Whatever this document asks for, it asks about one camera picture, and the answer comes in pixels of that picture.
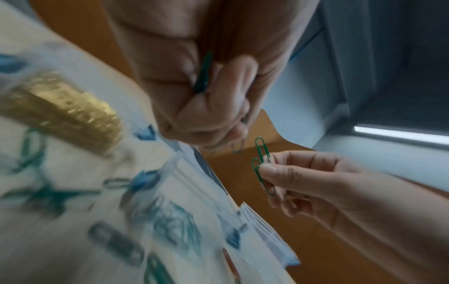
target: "shiny gold block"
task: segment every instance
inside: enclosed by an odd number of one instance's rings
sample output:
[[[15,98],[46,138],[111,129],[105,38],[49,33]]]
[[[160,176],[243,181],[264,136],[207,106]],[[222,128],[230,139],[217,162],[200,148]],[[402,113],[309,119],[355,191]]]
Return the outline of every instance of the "shiny gold block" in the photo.
[[[56,71],[41,72],[0,96],[0,112],[96,153],[122,138],[122,121],[111,107]]]

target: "brown surface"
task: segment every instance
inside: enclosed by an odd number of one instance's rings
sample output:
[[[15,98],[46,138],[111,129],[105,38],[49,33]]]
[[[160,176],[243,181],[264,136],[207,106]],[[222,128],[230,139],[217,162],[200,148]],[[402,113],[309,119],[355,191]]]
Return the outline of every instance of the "brown surface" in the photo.
[[[284,140],[262,110],[250,130],[243,153],[233,154],[225,149],[213,153],[207,161],[234,201],[251,206],[295,250],[302,265],[287,269],[292,278],[298,284],[400,283],[313,219],[288,218],[281,210],[269,206],[250,164],[251,159],[258,156],[254,148],[254,139],[258,136],[265,139],[271,152],[310,150]]]
[[[82,49],[132,77],[124,56],[117,47],[104,17],[99,0],[30,0],[45,23]],[[245,144],[245,151],[232,154],[230,149],[206,153],[205,157],[237,204],[248,203],[296,251],[302,265],[288,271],[298,284],[388,283],[399,281],[335,238],[314,220],[300,216],[288,218],[268,205],[250,165],[257,157],[254,139],[262,136],[270,151],[307,150],[284,140],[267,114],[261,111]]]

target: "gold object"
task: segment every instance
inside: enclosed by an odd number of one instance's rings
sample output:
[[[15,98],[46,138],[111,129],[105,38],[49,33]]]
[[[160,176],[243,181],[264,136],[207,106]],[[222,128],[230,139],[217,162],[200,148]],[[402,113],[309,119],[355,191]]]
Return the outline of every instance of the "gold object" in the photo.
[[[2,114],[96,153],[122,138],[122,121],[112,108],[57,71],[40,72],[0,98]]]

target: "human hand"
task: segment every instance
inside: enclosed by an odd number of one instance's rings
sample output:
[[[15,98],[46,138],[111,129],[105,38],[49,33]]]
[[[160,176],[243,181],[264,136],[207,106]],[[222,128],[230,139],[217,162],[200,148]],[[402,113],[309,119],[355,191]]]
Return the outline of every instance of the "human hand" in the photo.
[[[330,153],[271,153],[259,173],[276,191],[270,204],[288,216],[313,217],[407,283],[448,280],[449,202],[442,196]]]
[[[160,133],[215,150],[246,137],[319,0],[103,2]],[[210,84],[194,94],[207,51]]]

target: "red object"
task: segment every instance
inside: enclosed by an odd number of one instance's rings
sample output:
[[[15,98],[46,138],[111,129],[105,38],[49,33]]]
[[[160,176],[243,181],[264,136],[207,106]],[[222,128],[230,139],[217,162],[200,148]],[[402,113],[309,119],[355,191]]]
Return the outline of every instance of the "red object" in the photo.
[[[226,262],[228,263],[229,269],[231,270],[232,274],[234,275],[235,279],[237,281],[241,281],[240,278],[240,274],[237,271],[237,269],[235,268],[234,263],[232,262],[231,257],[229,256],[228,252],[226,251],[225,248],[223,248],[223,254],[224,254],[224,259],[226,259]]]

